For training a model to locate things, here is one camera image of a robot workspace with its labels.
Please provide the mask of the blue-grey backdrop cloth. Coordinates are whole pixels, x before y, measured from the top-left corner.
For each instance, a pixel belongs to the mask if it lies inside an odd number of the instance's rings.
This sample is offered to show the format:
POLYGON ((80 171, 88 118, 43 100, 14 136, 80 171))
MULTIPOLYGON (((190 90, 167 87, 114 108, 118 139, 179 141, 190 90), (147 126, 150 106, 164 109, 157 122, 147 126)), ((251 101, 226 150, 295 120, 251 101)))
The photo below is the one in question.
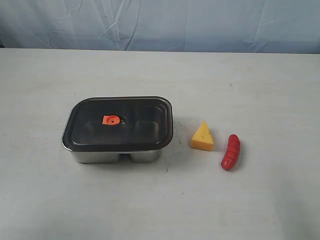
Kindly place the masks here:
POLYGON ((6 48, 320 51, 317 0, 3 0, 6 48))

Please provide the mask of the yellow toy cheese wedge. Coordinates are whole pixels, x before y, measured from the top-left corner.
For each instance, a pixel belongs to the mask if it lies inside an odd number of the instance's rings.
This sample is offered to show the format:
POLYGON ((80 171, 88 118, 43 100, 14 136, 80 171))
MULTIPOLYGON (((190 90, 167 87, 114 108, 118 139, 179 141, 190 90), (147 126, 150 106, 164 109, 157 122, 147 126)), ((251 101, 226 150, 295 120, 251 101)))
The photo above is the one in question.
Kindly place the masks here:
POLYGON ((190 140, 190 147, 211 152, 214 149, 214 140, 207 123, 204 121, 190 140))

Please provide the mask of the red toy sausage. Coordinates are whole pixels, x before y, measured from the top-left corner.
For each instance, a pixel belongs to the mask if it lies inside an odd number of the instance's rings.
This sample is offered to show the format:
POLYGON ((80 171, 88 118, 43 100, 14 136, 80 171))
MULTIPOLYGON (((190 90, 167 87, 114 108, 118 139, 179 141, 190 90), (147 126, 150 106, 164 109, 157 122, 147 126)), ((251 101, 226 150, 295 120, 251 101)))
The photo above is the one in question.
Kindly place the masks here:
POLYGON ((237 135, 232 134, 228 138, 227 148, 221 161, 221 167, 225 171, 231 170, 237 163, 241 151, 241 142, 237 135))

